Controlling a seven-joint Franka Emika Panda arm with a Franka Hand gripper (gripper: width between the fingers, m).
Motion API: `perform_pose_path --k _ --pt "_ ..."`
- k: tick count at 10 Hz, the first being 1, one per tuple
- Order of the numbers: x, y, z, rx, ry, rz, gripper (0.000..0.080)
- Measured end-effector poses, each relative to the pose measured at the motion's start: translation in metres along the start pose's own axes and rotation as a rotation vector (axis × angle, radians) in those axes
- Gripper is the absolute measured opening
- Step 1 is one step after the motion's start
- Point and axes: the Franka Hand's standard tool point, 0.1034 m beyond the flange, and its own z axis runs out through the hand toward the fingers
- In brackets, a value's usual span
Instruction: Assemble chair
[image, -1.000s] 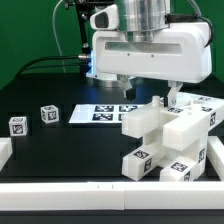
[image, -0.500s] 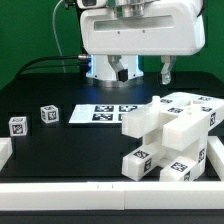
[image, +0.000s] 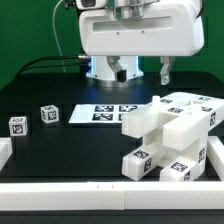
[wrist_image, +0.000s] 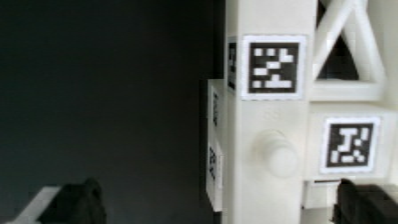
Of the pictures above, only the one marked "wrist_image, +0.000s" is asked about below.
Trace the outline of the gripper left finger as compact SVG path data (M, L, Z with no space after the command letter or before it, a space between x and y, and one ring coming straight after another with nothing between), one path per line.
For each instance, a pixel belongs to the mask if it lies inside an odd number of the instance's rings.
M106 224L95 179L88 178L79 184L44 186L10 224Z

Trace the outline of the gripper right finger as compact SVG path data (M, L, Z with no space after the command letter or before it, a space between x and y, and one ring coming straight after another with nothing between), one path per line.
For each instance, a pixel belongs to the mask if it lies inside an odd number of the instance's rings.
M398 202L378 185L342 179L332 210L333 224L398 224Z

